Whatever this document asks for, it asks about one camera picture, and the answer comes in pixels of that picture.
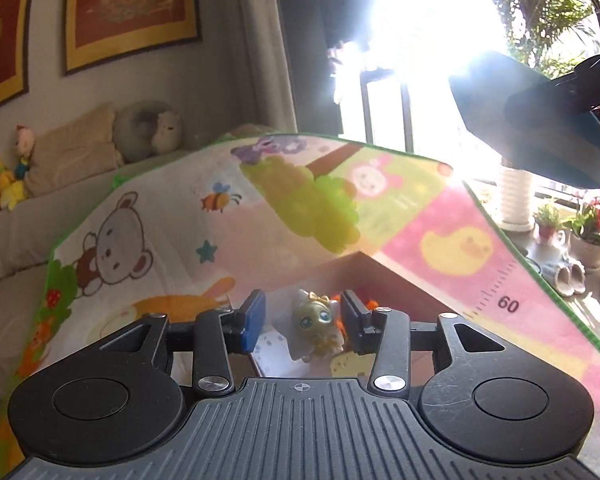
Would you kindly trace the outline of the yellow fairy figurine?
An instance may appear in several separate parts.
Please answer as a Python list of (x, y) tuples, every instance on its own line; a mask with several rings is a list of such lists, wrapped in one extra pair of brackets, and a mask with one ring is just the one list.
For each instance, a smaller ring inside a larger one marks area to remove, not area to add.
[(272, 324), (286, 339), (293, 361), (309, 363), (343, 352), (339, 302), (329, 296), (299, 289), (288, 310), (277, 315)]

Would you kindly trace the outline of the orange pumpkin toy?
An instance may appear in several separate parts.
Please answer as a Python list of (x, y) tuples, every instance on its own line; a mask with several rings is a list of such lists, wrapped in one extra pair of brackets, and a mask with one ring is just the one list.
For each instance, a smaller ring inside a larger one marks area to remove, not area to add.
[(330, 300), (335, 303), (336, 324), (340, 332), (346, 339), (377, 335), (373, 312), (378, 307), (378, 302), (366, 296), (360, 297), (356, 292), (352, 292), (352, 296), (352, 304), (344, 301), (341, 294), (330, 296)]

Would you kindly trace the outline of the small potted green plant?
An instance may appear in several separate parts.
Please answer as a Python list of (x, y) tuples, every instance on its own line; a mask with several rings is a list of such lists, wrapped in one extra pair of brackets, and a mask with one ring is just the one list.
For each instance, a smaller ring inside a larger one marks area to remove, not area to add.
[(541, 245), (554, 246), (565, 243), (565, 234), (562, 232), (562, 218), (559, 210), (553, 203), (545, 203), (533, 213), (533, 219), (538, 231), (538, 242)]

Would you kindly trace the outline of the colourful cartoon play mat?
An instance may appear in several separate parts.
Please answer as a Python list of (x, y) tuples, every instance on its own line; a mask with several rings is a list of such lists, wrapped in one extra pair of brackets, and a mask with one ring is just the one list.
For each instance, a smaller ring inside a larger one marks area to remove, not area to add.
[(570, 309), (435, 160), (319, 136), (228, 140), (140, 174), (20, 205), (53, 240), (14, 378), (21, 382), (150, 312), (174, 322), (298, 289), (358, 292), (433, 318), (466, 316), (580, 380), (594, 400), (582, 460), (600, 475), (600, 328)]

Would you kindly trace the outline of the potted red flower plant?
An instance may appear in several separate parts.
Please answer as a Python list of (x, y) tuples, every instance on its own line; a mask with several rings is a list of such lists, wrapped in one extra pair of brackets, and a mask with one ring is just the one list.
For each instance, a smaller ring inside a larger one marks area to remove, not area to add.
[(584, 203), (562, 226), (569, 232), (569, 255), (585, 270), (600, 267), (600, 197)]

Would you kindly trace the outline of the white slippers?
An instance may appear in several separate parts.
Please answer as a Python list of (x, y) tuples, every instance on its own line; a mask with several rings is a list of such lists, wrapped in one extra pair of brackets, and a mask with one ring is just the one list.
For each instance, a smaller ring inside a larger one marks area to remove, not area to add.
[(586, 291), (585, 268), (573, 258), (544, 263), (541, 274), (562, 298), (579, 296)]

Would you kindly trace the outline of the beige covered sofa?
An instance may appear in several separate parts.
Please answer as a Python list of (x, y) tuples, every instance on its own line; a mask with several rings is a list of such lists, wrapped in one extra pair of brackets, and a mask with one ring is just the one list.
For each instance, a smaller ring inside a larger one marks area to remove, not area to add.
[(0, 212), (0, 408), (42, 298), (53, 248), (107, 197), (116, 177), (135, 177), (185, 154), (148, 158)]

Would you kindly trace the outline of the grey neck pillow plush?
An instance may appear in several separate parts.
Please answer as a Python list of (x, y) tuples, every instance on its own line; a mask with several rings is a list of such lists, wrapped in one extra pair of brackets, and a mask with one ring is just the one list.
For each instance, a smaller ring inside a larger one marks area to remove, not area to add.
[(125, 162), (141, 162), (177, 151), (183, 130), (182, 118), (171, 105), (140, 101), (117, 112), (112, 138)]

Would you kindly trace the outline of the beige cushion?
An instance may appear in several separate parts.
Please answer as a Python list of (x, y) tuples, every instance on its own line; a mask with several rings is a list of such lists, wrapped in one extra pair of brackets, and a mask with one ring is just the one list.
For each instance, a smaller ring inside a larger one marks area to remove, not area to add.
[(24, 185), (32, 197), (53, 193), (124, 165), (114, 145), (116, 110), (102, 103), (35, 140)]

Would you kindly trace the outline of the small yellow plush toy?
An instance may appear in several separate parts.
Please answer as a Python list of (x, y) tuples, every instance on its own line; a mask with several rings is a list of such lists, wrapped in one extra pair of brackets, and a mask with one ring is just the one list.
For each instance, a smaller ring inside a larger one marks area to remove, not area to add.
[(28, 198), (23, 180), (17, 179), (12, 170), (5, 167), (0, 157), (0, 209), (13, 211)]

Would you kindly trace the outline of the grey curtain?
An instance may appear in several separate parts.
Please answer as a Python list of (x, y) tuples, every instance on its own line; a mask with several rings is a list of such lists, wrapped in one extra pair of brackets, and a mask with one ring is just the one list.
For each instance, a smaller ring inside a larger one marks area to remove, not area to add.
[(336, 136), (320, 0), (199, 0), (209, 61), (201, 85), (200, 128), (218, 136), (236, 126)]

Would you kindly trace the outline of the doll with red hat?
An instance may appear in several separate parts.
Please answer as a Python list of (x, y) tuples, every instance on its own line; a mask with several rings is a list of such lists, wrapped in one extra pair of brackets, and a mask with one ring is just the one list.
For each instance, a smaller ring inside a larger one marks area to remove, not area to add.
[(18, 164), (15, 169), (15, 177), (22, 180), (30, 168), (31, 157), (35, 146), (35, 135), (26, 126), (16, 127), (15, 150), (18, 155)]

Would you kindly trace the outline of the red framed wall picture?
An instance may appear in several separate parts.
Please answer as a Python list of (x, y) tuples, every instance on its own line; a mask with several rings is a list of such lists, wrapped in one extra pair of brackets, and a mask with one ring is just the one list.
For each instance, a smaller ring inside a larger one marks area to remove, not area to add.
[(201, 38), (198, 0), (65, 0), (67, 75)]

